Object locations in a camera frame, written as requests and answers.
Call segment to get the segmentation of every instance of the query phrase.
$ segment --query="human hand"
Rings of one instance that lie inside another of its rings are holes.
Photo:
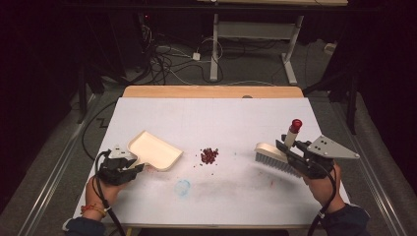
[[[331,171],[331,176],[333,177],[336,183],[336,195],[328,206],[327,213],[335,212],[345,206],[345,202],[342,199],[339,189],[340,189],[340,180],[341,180],[341,169],[336,163],[334,164],[334,170]],[[333,186],[328,177],[324,179],[310,179],[307,176],[300,173],[303,177],[306,185],[309,186],[310,191],[313,194],[313,197],[324,206],[331,197]]]
[[[100,181],[100,187],[104,198],[107,200],[109,205],[116,203],[117,196],[121,190],[126,187],[127,184],[113,186]],[[104,204],[101,198],[96,193],[98,191],[97,182],[94,176],[89,178],[89,181],[86,184],[86,206],[95,206],[98,210],[85,210],[83,217],[90,218],[100,221],[103,218],[101,213],[105,209]]]

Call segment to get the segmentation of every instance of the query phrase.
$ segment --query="white dustpan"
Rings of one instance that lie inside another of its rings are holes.
[[[182,150],[171,146],[147,131],[142,131],[132,139],[128,144],[128,150],[138,158],[130,168],[144,163],[159,171],[168,170],[183,153]]]

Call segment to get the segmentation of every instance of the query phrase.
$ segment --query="table leg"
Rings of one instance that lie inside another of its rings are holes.
[[[295,74],[294,74],[294,70],[292,69],[290,59],[291,59],[291,55],[292,55],[292,52],[293,52],[294,47],[295,47],[295,43],[297,42],[298,34],[300,33],[300,28],[301,28],[301,25],[303,23],[303,19],[304,19],[304,16],[299,16],[298,17],[297,23],[294,26],[294,30],[292,32],[292,35],[291,35],[291,38],[290,38],[290,41],[289,41],[288,51],[286,53],[281,54],[282,63],[284,64],[285,73],[287,75],[288,82],[292,86],[297,85],[297,80],[295,79]]]
[[[217,81],[217,67],[218,67],[218,52],[217,52],[217,40],[218,40],[218,14],[214,14],[214,21],[212,26],[212,54],[211,54],[211,66],[209,70],[209,79],[212,82]]]

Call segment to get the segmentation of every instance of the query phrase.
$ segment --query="desk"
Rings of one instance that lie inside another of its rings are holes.
[[[263,92],[266,98],[240,98],[262,97]],[[274,94],[282,98],[271,98]],[[321,134],[298,88],[126,88],[100,151],[125,147],[147,130],[184,153],[166,172],[147,166],[120,193],[115,213],[122,224],[136,227],[308,226],[320,205],[302,179],[255,161],[256,143],[274,144],[294,118],[304,122],[299,140]],[[202,148],[218,148],[214,164],[201,163]],[[348,202],[343,187],[341,194]]]
[[[271,5],[320,5],[321,7],[329,6],[346,6],[347,0],[221,0],[219,3],[237,3],[237,4],[271,4]],[[287,75],[288,82],[292,86],[297,85],[294,70],[290,62],[292,52],[297,42],[297,37],[303,23],[304,16],[298,16],[295,24],[273,24],[273,23],[247,23],[247,22],[223,22],[218,19],[218,14],[214,14],[213,33],[212,33],[212,56],[210,65],[209,79],[217,81],[217,68],[219,55],[217,50],[219,37],[246,37],[246,38],[264,38],[264,39],[289,39],[288,50],[281,54],[282,63]]]

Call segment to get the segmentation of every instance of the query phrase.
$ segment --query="sleeve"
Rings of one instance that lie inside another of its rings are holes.
[[[346,205],[344,208],[325,215],[321,224],[328,236],[370,236],[366,225],[370,219],[369,214],[355,205]]]
[[[62,229],[66,236],[103,236],[105,231],[103,223],[83,217],[67,220]]]

